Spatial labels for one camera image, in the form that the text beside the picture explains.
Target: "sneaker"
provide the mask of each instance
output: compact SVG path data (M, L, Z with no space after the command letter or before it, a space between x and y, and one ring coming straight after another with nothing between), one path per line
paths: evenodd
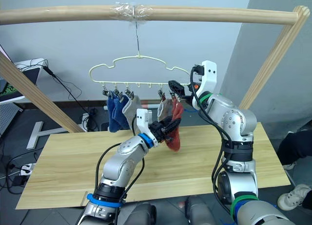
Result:
M286 164L286 165L283 165L283 169L284 169L284 170L291 170L291 169L293 169L294 166L296 166L296 165L297 165L297 162L293 162L293 163L291 163L291 164Z
M297 206L302 205L303 200L310 191L311 188L307 185L297 185L293 191L284 193L278 198L278 207L282 210L295 209Z

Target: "gray wall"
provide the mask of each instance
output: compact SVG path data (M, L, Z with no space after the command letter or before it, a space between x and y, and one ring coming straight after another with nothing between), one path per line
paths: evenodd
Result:
M1 9L115 2L246 8L249 0L1 0ZM169 67L179 66L188 71L206 59L214 61L218 65L218 91L240 26L240 23L146 22L139 27L141 54L161 58ZM15 62L37 57L48 59L51 70L83 90L81 100L103 99L101 85L88 77L92 66L137 54L133 25L114 20L1 26L0 44ZM186 74L165 70L162 64L148 60L120 62L115 69L99 69L96 75L95 79L111 81L189 81ZM38 87L54 101L67 100L67 92L45 73L40 75ZM159 98L157 86L131 89L141 98Z
M249 8L292 11L312 8L312 0L250 0ZM282 27L243 24L221 92L240 104ZM312 119L312 20L296 40L250 107L270 138L284 137Z

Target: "blue sock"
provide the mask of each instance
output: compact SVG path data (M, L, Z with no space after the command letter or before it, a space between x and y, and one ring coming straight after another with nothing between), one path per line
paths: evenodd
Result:
M111 97L108 97L107 99L107 110L108 110L108 115L109 115L109 131L110 132L117 132L118 130L121 129L121 126L117 121L113 119L113 111L115 109L115 103L114 99Z
M119 123L123 129L129 129L129 124L127 118L122 113L122 108L128 103L129 98L125 95L122 96L123 100L120 102L119 98L114 98L115 108L113 111L113 119Z

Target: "wooden rod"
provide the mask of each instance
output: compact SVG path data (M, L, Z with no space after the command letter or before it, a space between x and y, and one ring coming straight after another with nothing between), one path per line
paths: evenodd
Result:
M82 5L26 8L0 11L0 25L72 20L123 19L114 5ZM144 20L211 21L293 25L296 12L244 8L144 6ZM142 10L136 7L136 13Z
M248 109L251 106L310 15L310 10L305 6L297 6L293 11L298 13L298 22L291 27L285 26L282 30L267 59L241 101L239 105L241 109Z
M84 132L82 128L55 105L15 65L0 52L0 75L51 119L69 132Z

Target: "power strip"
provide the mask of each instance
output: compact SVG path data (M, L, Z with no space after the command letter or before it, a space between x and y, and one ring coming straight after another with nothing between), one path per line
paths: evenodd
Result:
M28 163L21 167L20 175L31 175L35 168L35 163Z

